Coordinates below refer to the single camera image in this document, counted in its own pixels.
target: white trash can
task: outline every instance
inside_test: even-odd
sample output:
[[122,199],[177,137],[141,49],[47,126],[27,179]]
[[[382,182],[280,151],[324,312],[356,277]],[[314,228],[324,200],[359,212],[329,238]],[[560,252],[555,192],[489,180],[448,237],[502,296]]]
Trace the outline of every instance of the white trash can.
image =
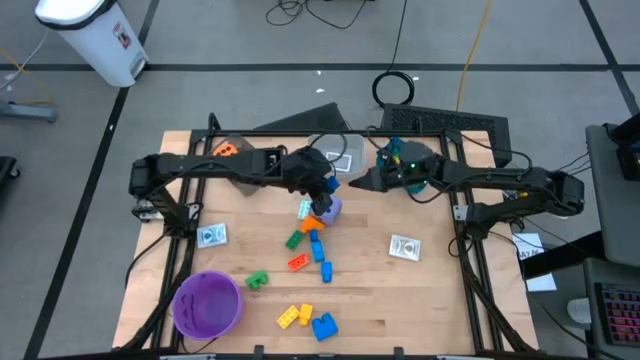
[[149,61],[116,0],[40,0],[36,18],[113,86],[133,85]]

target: wooden table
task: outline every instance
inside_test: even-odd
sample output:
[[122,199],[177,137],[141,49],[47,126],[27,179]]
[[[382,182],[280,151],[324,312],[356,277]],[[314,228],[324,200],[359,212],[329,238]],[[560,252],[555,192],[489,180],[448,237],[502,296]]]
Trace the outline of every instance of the wooden table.
[[[489,144],[485,132],[465,134]],[[186,154],[189,136],[188,131],[166,132],[161,151]],[[306,138],[297,137],[247,140],[258,148],[285,144],[292,150],[306,144]],[[434,151],[440,149],[436,138],[416,140]],[[367,167],[374,166],[375,149],[365,143]],[[469,141],[464,149],[470,165],[494,166],[491,151]],[[168,186],[175,198],[179,188],[180,181]],[[430,188],[418,197],[434,193]],[[200,225],[226,223],[229,243],[197,249],[193,273],[214,269],[229,274],[242,289],[245,310],[235,329],[204,351],[251,353],[254,345],[262,344],[267,353],[390,354],[394,346],[401,346],[407,354],[473,354],[459,260],[447,253],[447,244],[454,237],[448,197],[421,205],[410,201],[400,189],[386,194],[368,192],[351,188],[345,181],[337,195],[344,203],[342,214],[333,227],[321,232],[326,258],[334,269],[333,282],[324,284],[319,264],[312,263],[297,273],[287,268],[287,261],[295,255],[310,254],[309,241],[303,241],[295,252],[284,246],[299,227],[297,211],[303,196],[270,187],[245,198],[227,180],[208,180]],[[474,196],[476,202],[487,204],[502,201],[497,190],[474,190]],[[143,224],[136,253],[161,231],[160,222]],[[496,225],[493,231],[511,237],[505,224]],[[421,240],[420,261],[389,256],[392,234]],[[163,242],[131,273],[114,346],[129,340],[157,303],[168,246],[169,241]],[[524,340],[537,347],[513,244],[490,235],[484,247],[498,307]],[[268,272],[269,284],[250,291],[244,280],[261,269]],[[301,303],[314,306],[313,317],[330,312],[339,334],[319,343],[311,326],[295,322],[286,330],[280,329],[276,319],[289,306],[299,308]],[[491,348],[486,312],[479,300],[477,303],[485,348]],[[169,312],[163,345],[169,344]],[[203,344],[185,339],[189,351]]]

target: purple plastic bowl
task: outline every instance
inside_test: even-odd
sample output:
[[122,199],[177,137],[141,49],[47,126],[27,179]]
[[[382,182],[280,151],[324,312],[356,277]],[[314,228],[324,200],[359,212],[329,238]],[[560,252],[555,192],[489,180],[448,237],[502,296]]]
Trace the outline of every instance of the purple plastic bowl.
[[242,315],[242,293],[228,275],[203,271],[182,283],[171,306],[173,323],[182,335],[207,341],[236,325]]

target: green lego brick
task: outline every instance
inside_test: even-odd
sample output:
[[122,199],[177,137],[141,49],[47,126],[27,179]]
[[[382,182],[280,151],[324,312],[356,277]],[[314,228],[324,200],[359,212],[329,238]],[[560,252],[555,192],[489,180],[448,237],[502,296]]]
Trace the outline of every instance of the green lego brick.
[[287,240],[285,246],[288,247],[289,250],[294,251],[298,247],[298,245],[300,245],[302,239],[304,239],[304,234],[296,230],[293,235],[291,235],[289,240]]
[[269,277],[267,276],[266,271],[260,270],[249,276],[244,282],[247,284],[249,289],[258,290],[260,289],[260,285],[266,285],[269,282]]

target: keyboard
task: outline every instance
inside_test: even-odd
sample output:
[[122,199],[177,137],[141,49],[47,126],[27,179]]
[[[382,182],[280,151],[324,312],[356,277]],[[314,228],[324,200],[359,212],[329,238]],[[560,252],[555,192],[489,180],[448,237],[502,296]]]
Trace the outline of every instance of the keyboard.
[[607,343],[640,347],[640,285],[596,283],[595,287]]

